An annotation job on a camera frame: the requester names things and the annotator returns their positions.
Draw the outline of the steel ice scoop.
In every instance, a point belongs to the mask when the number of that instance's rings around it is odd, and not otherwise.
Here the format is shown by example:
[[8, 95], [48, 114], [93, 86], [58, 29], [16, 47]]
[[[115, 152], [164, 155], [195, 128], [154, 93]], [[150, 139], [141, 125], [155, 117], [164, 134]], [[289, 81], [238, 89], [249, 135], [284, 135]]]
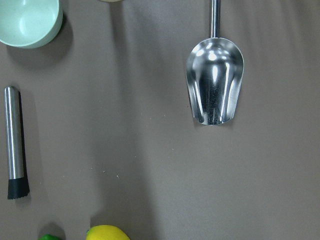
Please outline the steel ice scoop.
[[221, 1], [210, 1], [209, 38], [191, 50], [185, 65], [193, 118], [202, 125], [234, 118], [244, 74], [239, 47], [220, 36]]

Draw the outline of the yellow lemon near board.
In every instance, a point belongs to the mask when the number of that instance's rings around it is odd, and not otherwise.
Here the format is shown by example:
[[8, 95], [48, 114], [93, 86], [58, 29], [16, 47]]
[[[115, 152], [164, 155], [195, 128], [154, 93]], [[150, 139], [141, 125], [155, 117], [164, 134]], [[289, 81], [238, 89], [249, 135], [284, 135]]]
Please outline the yellow lemon near board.
[[86, 240], [130, 240], [128, 235], [113, 225], [97, 225], [88, 230]]

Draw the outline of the wooden mug tree stand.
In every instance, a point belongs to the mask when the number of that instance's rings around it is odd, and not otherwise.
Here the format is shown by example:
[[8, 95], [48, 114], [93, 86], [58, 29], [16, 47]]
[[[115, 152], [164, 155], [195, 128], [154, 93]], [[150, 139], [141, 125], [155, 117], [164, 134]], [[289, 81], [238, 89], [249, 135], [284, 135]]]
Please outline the wooden mug tree stand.
[[101, 2], [107, 2], [107, 3], [116, 3], [116, 2], [120, 2], [122, 0], [100, 0]]

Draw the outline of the steel muddler black tip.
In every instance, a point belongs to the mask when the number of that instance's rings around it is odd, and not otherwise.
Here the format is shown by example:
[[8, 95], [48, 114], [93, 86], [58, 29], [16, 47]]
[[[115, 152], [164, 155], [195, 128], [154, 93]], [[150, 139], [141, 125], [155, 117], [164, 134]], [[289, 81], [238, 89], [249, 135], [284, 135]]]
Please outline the steel muddler black tip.
[[5, 87], [4, 111], [8, 164], [7, 198], [9, 200], [26, 197], [30, 192], [20, 103], [20, 92], [13, 86]]

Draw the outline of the green lime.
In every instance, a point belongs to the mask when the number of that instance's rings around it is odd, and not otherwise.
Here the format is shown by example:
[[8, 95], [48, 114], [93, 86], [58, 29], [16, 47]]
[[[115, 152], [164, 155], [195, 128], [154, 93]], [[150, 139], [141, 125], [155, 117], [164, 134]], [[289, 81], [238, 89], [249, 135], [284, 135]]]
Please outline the green lime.
[[38, 240], [61, 240], [58, 236], [52, 234], [45, 234], [41, 236]]

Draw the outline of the mint green bowl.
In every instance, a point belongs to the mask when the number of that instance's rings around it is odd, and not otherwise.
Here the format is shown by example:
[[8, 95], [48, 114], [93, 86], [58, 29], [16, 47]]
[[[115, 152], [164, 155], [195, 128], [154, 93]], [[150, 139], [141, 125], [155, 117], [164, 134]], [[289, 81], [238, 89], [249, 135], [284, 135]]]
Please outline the mint green bowl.
[[2, 0], [0, 42], [35, 49], [51, 42], [61, 29], [63, 8], [58, 0]]

